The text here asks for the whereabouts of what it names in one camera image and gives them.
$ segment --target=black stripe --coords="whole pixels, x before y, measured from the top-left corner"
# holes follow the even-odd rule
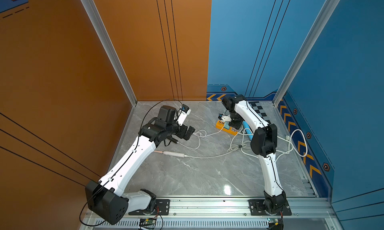
[[[372,192],[381,191],[381,190],[384,190],[384,188],[377,189],[377,190],[374,190],[374,191],[371,191],[371,192],[366,192],[366,193],[364,193],[364,194],[359,194],[359,195],[356,195],[356,196],[353,196],[353,197],[348,197],[348,198],[346,198],[346,199],[341,199],[341,200],[338,200],[338,201],[336,201],[336,202],[333,202],[332,204],[337,203],[337,202],[341,202],[341,201],[344,201],[344,200],[347,200],[347,199],[352,199],[352,198],[354,198],[354,197],[359,197],[359,196],[362,196],[362,195],[365,195],[365,194],[370,194],[370,193],[372,193]]]
[[[364,206],[348,208],[348,209],[344,209],[344,210],[340,210],[340,211],[336,211],[336,212],[343,212],[343,211],[347,211],[347,210],[351,210],[351,209],[356,209],[356,208],[361,208],[361,207],[367,207],[367,206],[372,206],[372,205],[382,204],[382,203],[384,203],[384,202],[377,202],[377,203],[374,203],[374,204],[368,204],[368,205],[364,205]]]
[[[4,16],[4,17],[3,17],[3,19],[4,19],[5,17],[8,17],[8,16],[10,16],[10,15],[13,15],[13,14],[9,14],[9,15],[6,15],[6,16]]]
[[[177,55],[177,64],[178,64],[178,66],[179,66],[179,78],[180,78],[181,100],[184,100],[184,99],[183,99],[183,87],[181,86],[181,74],[180,74],[179,52],[177,51],[177,39],[176,39],[175,16],[173,15],[173,4],[172,4],[172,0],[170,0],[170,5],[171,5],[171,7],[172,7],[173,29],[175,30],[176,55]]]
[[[15,154],[16,156],[19,156],[19,157],[21,157],[22,159],[25,159],[25,160],[30,161],[30,162],[32,162],[32,163],[38,165],[38,166],[41,166],[42,168],[45,168],[46,170],[50,170],[51,172],[54,172],[54,173],[56,173],[57,175],[60,175],[60,176],[62,176],[62,177],[65,177],[65,178],[68,179],[68,180],[71,180],[71,181],[73,181],[73,182],[76,182],[75,180],[72,180],[72,179],[70,179],[70,178],[68,178],[68,177],[66,177],[66,176],[64,176],[64,175],[61,175],[60,173],[57,173],[57,172],[55,172],[55,171],[53,171],[53,170],[51,170],[51,169],[49,169],[49,168],[47,168],[47,167],[45,167],[45,166],[42,166],[42,165],[40,165],[40,164],[38,164],[38,163],[36,163],[36,162],[34,162],[34,161],[31,161],[31,160],[29,160],[29,159],[27,159],[27,158],[25,158],[25,157],[23,157],[23,156],[20,156],[19,154],[14,153],[13,151],[10,151],[10,150],[8,150],[8,149],[2,147],[2,146],[0,146],[0,148],[4,149],[4,150],[6,150],[6,151],[8,151],[8,152],[10,152],[10,153],[12,153],[12,154]]]
[[[175,83],[176,83],[176,93],[177,93],[177,99],[179,100],[179,89],[177,89],[177,80],[176,80],[176,72],[175,72],[175,62],[173,61],[173,52],[172,52],[172,42],[170,42],[170,32],[169,32],[169,24],[168,24],[168,15],[167,15],[166,0],[164,0],[164,8],[166,9],[166,19],[167,19],[168,36],[169,36],[169,45],[170,45],[170,55],[172,56],[173,74],[175,75]]]
[[[73,171],[77,172],[78,174],[80,174],[80,175],[82,175],[82,176],[84,176],[84,177],[88,178],[89,180],[92,180],[92,179],[90,179],[89,177],[87,177],[86,175],[83,175],[83,174],[79,173],[78,171],[74,170],[73,168],[71,168],[71,167],[69,167],[69,166],[65,165],[64,163],[62,163],[62,162],[60,162],[60,161],[58,161],[58,160],[54,159],[53,157],[51,157],[51,156],[49,156],[49,155],[45,154],[44,152],[42,152],[42,151],[40,151],[40,150],[36,149],[35,147],[33,147],[33,146],[29,145],[28,143],[26,143],[26,142],[24,142],[24,141],[22,141],[22,140],[18,139],[17,137],[15,137],[15,136],[13,136],[13,135],[9,134],[8,132],[4,131],[3,129],[1,129],[1,128],[0,128],[0,131],[4,132],[4,133],[5,133],[5,134],[7,134],[8,136],[11,136],[11,137],[13,137],[13,138],[14,138],[14,139],[16,139],[17,141],[20,141],[20,142],[24,143],[25,145],[27,145],[27,146],[31,147],[32,149],[34,149],[34,150],[36,150],[36,151],[40,152],[41,154],[43,154],[43,155],[45,155],[45,156],[47,156],[47,157],[51,158],[52,160],[55,160],[56,162],[60,163],[61,165],[64,165],[64,166],[68,167],[69,169],[71,169],[71,170],[73,170]]]
[[[160,26],[161,26],[161,34],[163,35],[163,42],[164,42],[164,50],[166,51],[166,59],[167,59],[167,65],[168,65],[168,72],[169,72],[169,81],[170,81],[170,87],[172,88],[172,96],[175,98],[175,94],[173,93],[173,86],[172,86],[172,79],[170,77],[170,69],[169,69],[169,63],[168,63],[168,56],[167,56],[167,49],[166,49],[166,41],[164,40],[164,32],[163,32],[163,26],[161,24],[161,17],[160,17],[160,10],[159,10],[159,2],[157,2],[157,10],[159,11],[159,19],[160,19]]]
[[[379,215],[374,215],[374,216],[368,216],[368,217],[357,217],[357,218],[344,219],[344,220],[340,220],[340,222],[342,222],[342,221],[348,221],[348,220],[361,219],[361,218],[379,217],[379,216],[384,216],[384,214],[379,214]]]
[[[269,15],[268,23],[266,24],[266,27],[265,27],[265,31],[264,31],[264,35],[263,35],[263,39],[262,39],[262,42],[260,43],[260,48],[259,48],[259,51],[257,52],[257,56],[256,56],[256,60],[255,60],[255,64],[253,65],[252,73],[251,73],[251,76],[249,77],[249,81],[248,81],[247,89],[245,90],[245,94],[244,94],[244,96],[247,96],[247,91],[248,91],[249,83],[251,82],[251,79],[252,79],[252,74],[253,74],[253,71],[254,71],[254,69],[255,69],[255,65],[256,65],[256,62],[257,62],[257,58],[259,57],[260,49],[262,48],[262,44],[263,44],[263,40],[264,40],[264,37],[265,37],[265,33],[266,33],[267,28],[268,28],[268,24],[269,24],[269,21],[270,21],[271,16],[272,16],[273,8],[275,7],[275,3],[276,3],[276,0],[275,0],[275,2],[273,3],[272,10],[271,10],[271,14]]]
[[[46,144],[48,144],[49,146],[53,147],[54,149],[56,149],[57,151],[61,152],[62,154],[64,154],[65,156],[69,157],[70,159],[74,160],[75,162],[77,162],[78,164],[80,164],[81,166],[85,167],[86,169],[88,169],[89,171],[93,172],[94,174],[96,174],[97,176],[101,177],[99,174],[97,174],[96,172],[92,171],[91,169],[89,169],[88,167],[84,166],[83,164],[79,163],[78,161],[76,161],[75,159],[73,159],[72,157],[68,156],[67,154],[65,154],[64,152],[60,151],[59,149],[57,149],[56,147],[52,146],[51,144],[49,144],[48,142],[44,141],[42,138],[38,137],[36,134],[33,134],[31,131],[29,131],[28,129],[26,129],[25,127],[23,127],[22,125],[20,125],[19,123],[15,122],[14,120],[12,120],[11,118],[7,117],[6,115],[4,115],[3,113],[0,112],[0,115],[2,115],[3,117],[7,118],[8,120],[10,120],[11,122],[15,123],[16,125],[18,125],[19,127],[21,127],[22,129],[26,130],[27,132],[29,132],[30,134],[34,135],[35,137],[37,137],[38,139],[40,139],[41,141],[45,142]]]
[[[256,88],[255,88],[255,92],[253,93],[252,97],[254,97],[254,96],[255,96],[255,93],[256,93],[256,89],[257,89],[257,87],[259,86],[259,83],[260,83],[260,79],[262,78],[262,75],[263,75],[263,72],[264,72],[264,69],[265,69],[266,63],[267,63],[267,61],[268,61],[268,59],[269,59],[269,55],[271,54],[271,51],[272,51],[273,45],[275,44],[275,40],[276,40],[277,34],[279,34],[279,30],[280,30],[280,26],[281,26],[281,23],[282,23],[282,22],[283,22],[283,20],[284,20],[284,16],[285,16],[285,13],[287,12],[287,9],[288,9],[288,6],[289,6],[289,3],[290,3],[290,2],[291,2],[291,0],[289,0],[289,1],[288,1],[287,7],[285,8],[285,12],[284,12],[284,15],[283,15],[283,17],[281,18],[281,22],[280,22],[279,28],[277,29],[277,32],[276,32],[276,35],[275,35],[275,39],[273,40],[273,43],[272,43],[271,49],[269,50],[269,53],[268,53],[268,57],[266,58],[266,61],[265,61],[265,64],[264,64],[264,67],[263,67],[262,73],[260,74],[260,78],[259,78],[259,81],[257,82]]]
[[[272,30],[271,30],[271,34],[269,34],[269,38],[268,38],[268,41],[267,41],[267,43],[266,43],[266,46],[265,46],[265,49],[264,49],[264,53],[263,53],[263,57],[262,57],[262,59],[261,59],[261,61],[260,61],[259,68],[257,69],[257,72],[259,72],[259,70],[260,70],[260,66],[262,65],[262,62],[263,62],[263,59],[264,59],[264,55],[265,55],[266,49],[267,49],[267,47],[268,47],[269,40],[271,39],[271,35],[272,35],[272,32],[273,32],[273,29],[275,28],[275,24],[276,24],[276,21],[277,21],[277,17],[279,17],[279,13],[280,13],[280,10],[281,10],[281,6],[283,5],[283,2],[284,2],[284,0],[281,1],[279,11],[277,12],[275,22],[273,23],[273,27],[272,27]],[[251,87],[251,91],[249,92],[249,96],[248,96],[248,97],[251,96],[252,89],[253,89],[253,86],[255,85],[256,78],[257,78],[257,74],[256,74],[256,76],[255,76],[255,79],[253,80],[252,87]]]

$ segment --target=orange wall panel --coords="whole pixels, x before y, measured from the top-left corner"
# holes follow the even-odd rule
[[[132,106],[81,1],[29,0],[2,12],[0,29],[0,112],[104,175]],[[0,129],[99,179],[2,115]],[[80,184],[89,182],[3,131],[1,147]],[[0,172],[2,229],[79,227],[84,186],[4,149]]]
[[[94,0],[138,100],[204,100],[212,0]]]

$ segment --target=checkerboard pattern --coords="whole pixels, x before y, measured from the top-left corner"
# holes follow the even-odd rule
[[[266,115],[265,110],[263,109],[260,102],[250,102],[250,104],[251,104],[252,108],[255,110],[255,112],[257,114],[259,114],[259,116],[261,116],[266,122],[271,124],[271,121],[269,120],[268,116]]]

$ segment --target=mounting plate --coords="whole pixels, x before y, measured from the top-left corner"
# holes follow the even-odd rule
[[[249,199],[249,210],[251,210],[252,216],[279,216],[279,214],[276,215],[269,215],[266,213],[264,209],[262,209],[264,203],[264,199]],[[291,208],[288,203],[284,205],[283,207],[283,216],[291,216]]]
[[[159,207],[160,215],[167,216],[169,214],[169,199],[156,199],[156,206]],[[156,213],[157,213],[156,210],[154,210],[150,214],[144,213],[143,210],[137,210],[137,211],[130,212],[128,214],[130,216],[142,216],[142,215],[150,216],[150,215],[156,215]]]

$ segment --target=blue wall panel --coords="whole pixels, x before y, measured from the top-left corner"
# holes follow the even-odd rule
[[[370,217],[370,218],[361,218],[349,221],[342,221],[343,227],[345,230],[356,229],[356,230],[368,230],[383,229],[382,224],[384,222],[384,216]]]
[[[0,13],[3,11],[9,10],[9,9],[15,8],[19,5],[25,4],[27,2],[28,2],[28,0],[15,0],[15,1],[0,0]]]
[[[249,97],[253,82],[251,97],[264,97],[279,88],[325,0],[291,0],[255,93],[289,0],[276,0],[251,77],[274,1],[212,0],[208,84],[229,85],[238,94],[245,94],[250,81],[246,97]],[[280,5],[281,10],[273,28]]]
[[[384,214],[383,204],[361,207],[384,196],[364,194],[384,188],[382,19],[384,0],[341,0],[288,90],[332,164],[332,201],[346,230]]]

